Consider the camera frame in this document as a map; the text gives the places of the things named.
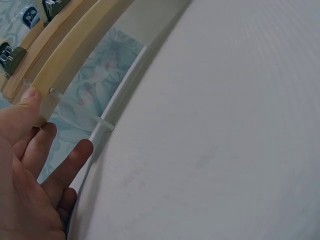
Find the hand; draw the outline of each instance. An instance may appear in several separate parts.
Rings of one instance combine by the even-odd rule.
[[[82,140],[39,185],[57,130],[47,123],[33,127],[41,97],[34,89],[19,104],[0,111],[0,239],[65,240],[65,227],[76,202],[71,182],[93,152]]]

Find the floral pattern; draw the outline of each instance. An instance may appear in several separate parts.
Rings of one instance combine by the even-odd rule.
[[[18,46],[29,31],[19,14],[32,3],[32,0],[0,0],[0,37],[8,39],[13,47]],[[112,28],[76,74],[65,96],[100,117],[142,48],[141,43]],[[0,97],[0,109],[8,106],[10,104]],[[86,118],[78,118],[70,105],[62,103],[50,122],[56,124],[58,133],[39,182],[47,178],[79,140],[88,139],[95,126]]]

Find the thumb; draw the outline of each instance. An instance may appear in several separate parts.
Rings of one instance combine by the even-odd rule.
[[[17,105],[0,110],[0,136],[12,146],[31,131],[38,119],[41,95],[33,87],[29,88]]]

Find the white fabric surface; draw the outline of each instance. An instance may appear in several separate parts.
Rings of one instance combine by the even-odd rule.
[[[318,240],[320,1],[194,0],[85,182],[70,240]]]

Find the wooden bed frame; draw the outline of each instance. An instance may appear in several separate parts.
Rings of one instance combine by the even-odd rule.
[[[28,81],[42,96],[35,125],[41,128],[57,107],[50,89],[65,93],[91,52],[133,2],[72,0],[46,27],[38,22],[20,44],[26,54],[14,73],[0,75],[3,97],[18,103]]]

